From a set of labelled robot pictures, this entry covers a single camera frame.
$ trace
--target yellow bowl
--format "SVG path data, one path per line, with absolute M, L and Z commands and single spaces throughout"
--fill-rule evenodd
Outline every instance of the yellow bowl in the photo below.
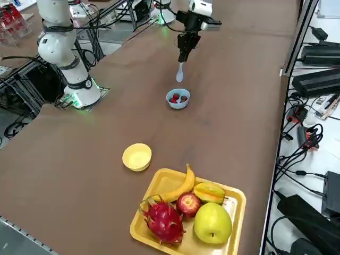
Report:
M 151 155 L 149 146 L 143 143 L 135 143 L 124 151 L 123 163 L 127 168 L 140 172 L 147 169 L 150 165 Z

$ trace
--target black box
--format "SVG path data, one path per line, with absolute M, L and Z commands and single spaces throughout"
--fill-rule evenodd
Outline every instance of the black box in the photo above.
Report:
M 327 214 L 340 214 L 340 174 L 327 172 L 324 181 L 324 194 L 322 199 L 322 212 Z

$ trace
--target electronic device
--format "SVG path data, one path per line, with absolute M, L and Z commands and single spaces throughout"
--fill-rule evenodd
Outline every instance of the electronic device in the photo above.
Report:
M 285 197 L 277 191 L 275 193 L 280 197 L 277 209 L 284 216 L 288 217 L 321 254 L 340 255 L 339 228 L 316 211 L 299 195 Z
M 317 150 L 319 148 L 319 144 L 315 144 L 318 138 L 315 136 L 313 131 L 309 130 L 309 128 L 305 126 L 298 126 L 296 132 L 299 147 L 302 146 L 303 149 L 309 150 Z
M 340 66 L 340 47 L 304 46 L 301 62 L 307 66 Z
M 297 75 L 293 87 L 302 97 L 318 97 L 340 92 L 340 69 Z
M 131 16 L 130 16 L 130 12 L 126 12 L 126 7 L 127 7 L 128 3 L 124 2 L 123 4 L 121 4 L 120 6 L 118 6 L 115 9 L 115 14 L 116 17 L 123 15 L 123 17 L 121 18 L 121 20 L 124 21 L 131 21 Z M 132 10 L 133 10 L 133 16 L 134 19 L 138 22 L 140 20 L 142 20 L 143 18 L 145 18 L 148 13 L 149 13 L 149 6 L 147 4 L 147 1 L 145 0 L 135 0 L 132 3 Z
M 291 246 L 291 255 L 322 255 L 308 240 L 299 238 Z
M 292 123 L 303 123 L 307 117 L 308 110 L 302 105 L 294 104 L 288 111 L 286 119 Z
M 324 194 L 322 198 L 322 212 L 327 214 L 340 214 L 340 174 L 328 171 L 324 180 Z

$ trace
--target yellow tray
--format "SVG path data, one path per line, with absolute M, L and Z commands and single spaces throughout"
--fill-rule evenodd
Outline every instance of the yellow tray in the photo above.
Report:
M 158 170 L 152 178 L 144 199 L 155 194 L 169 192 L 177 189 L 184 182 L 185 174 L 162 168 Z M 201 182 L 208 182 L 202 178 L 196 177 L 195 185 Z M 144 216 L 137 211 L 130 225 L 130 234 L 132 237 L 142 243 L 154 247 L 160 251 L 172 255 L 202 255 L 202 254 L 219 254 L 219 255 L 236 255 L 239 248 L 243 216 L 245 211 L 245 195 L 242 191 L 217 183 L 226 192 L 226 198 L 223 207 L 228 211 L 233 229 L 227 243 L 222 245 L 211 245 L 200 241 L 193 230 L 193 219 L 184 220 L 183 228 L 186 233 L 183 235 L 182 244 L 179 246 L 159 244 L 159 241 L 153 236 L 148 229 Z

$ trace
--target tray rim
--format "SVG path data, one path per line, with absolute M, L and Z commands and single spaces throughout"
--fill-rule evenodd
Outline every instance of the tray rim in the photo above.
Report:
M 144 196 L 143 196 L 143 199 L 142 200 L 145 200 L 147 199 L 147 194 L 149 193 L 149 191 L 151 190 L 151 188 L 153 187 L 156 179 L 158 178 L 158 176 L 162 173 L 162 172 L 174 172 L 176 174 L 180 174 L 182 176 L 186 176 L 185 173 L 182 173 L 182 172 L 179 172 L 179 171 L 175 171 L 175 170 L 172 170 L 170 168 L 161 168 L 159 170 L 156 171 L 156 173 L 154 174 L 149 186 L 148 186 L 148 189 L 146 190 Z M 235 249 L 233 251 L 232 254 L 230 255 L 237 255 L 237 252 L 238 252 L 238 249 L 239 249 L 239 244 L 240 244 L 240 238 L 241 238 L 241 232 L 242 232 L 242 225 L 243 225 L 243 220 L 244 220 L 244 213 L 245 213 L 245 205 L 247 204 L 247 198 L 245 196 L 245 194 L 243 193 L 243 191 L 239 190 L 239 189 L 236 189 L 236 188 L 233 188 L 233 187 L 230 187 L 230 186 L 227 186 L 227 185 L 224 185 L 224 184 L 221 184 L 221 183 L 218 183 L 218 182 L 213 182 L 213 181 L 210 181 L 210 180 L 207 180 L 207 179 L 203 179 L 203 178 L 200 178 L 200 177 L 197 177 L 195 176 L 195 181 L 199 181 L 199 182 L 211 182 L 211 183 L 215 183 L 221 187 L 223 187 L 225 190 L 231 190 L 235 193 L 238 193 L 242 200 L 244 201 L 244 203 L 242 203 L 242 206 L 241 206 L 241 215 L 242 215 L 242 220 L 239 220 L 239 223 L 237 225 L 237 229 L 238 231 L 236 232 L 236 237 L 235 237 Z M 137 212 L 135 213 L 133 219 L 132 219 L 132 222 L 130 224 L 130 234 L 131 236 L 141 242 L 141 243 L 144 243 L 146 244 L 147 246 L 150 246 L 150 247 L 153 247 L 157 250 L 160 250 L 162 252 L 165 252 L 165 253 L 168 253 L 168 254 L 171 254 L 171 255 L 185 255 L 181 252 L 178 252 L 178 251 L 174 251 L 172 249 L 170 249 L 169 247 L 167 246 L 164 246 L 164 245 L 159 245 L 159 246 L 155 246 L 153 243 L 152 244 L 149 244 L 149 239 L 137 234 L 135 231 L 134 231 L 134 225 L 137 223 L 137 219 L 138 219 L 138 216 L 140 215 L 140 212 L 137 210 Z

